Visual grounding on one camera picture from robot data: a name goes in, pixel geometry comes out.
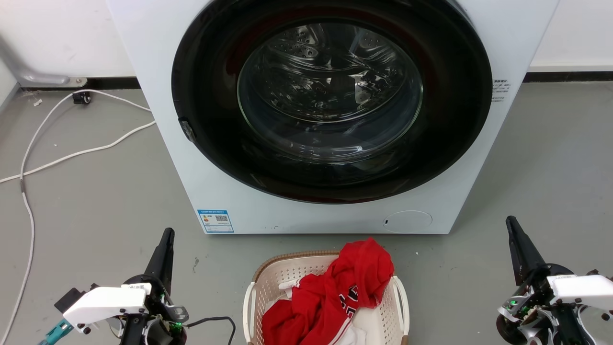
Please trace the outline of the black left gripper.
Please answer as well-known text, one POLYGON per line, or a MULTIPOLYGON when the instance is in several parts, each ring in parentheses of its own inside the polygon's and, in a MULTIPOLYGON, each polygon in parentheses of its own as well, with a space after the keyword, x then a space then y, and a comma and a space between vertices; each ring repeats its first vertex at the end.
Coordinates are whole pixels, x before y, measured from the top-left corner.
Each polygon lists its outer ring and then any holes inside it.
POLYGON ((123 288, 143 289, 144 305, 136 312, 121 313, 123 338, 186 338, 182 325, 189 318, 186 308, 170 299, 175 231, 166 228, 143 275, 125 281, 123 288))

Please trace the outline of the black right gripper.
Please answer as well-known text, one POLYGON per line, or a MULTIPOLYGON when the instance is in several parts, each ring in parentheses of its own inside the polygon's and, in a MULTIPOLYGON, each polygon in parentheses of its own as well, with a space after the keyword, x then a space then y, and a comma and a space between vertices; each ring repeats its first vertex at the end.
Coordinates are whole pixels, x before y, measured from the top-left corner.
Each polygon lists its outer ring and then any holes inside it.
POLYGON ((564 266, 546 264, 515 216, 506 218, 515 284, 498 309, 498 332, 575 332, 575 301, 556 296, 553 281, 574 277, 564 266))

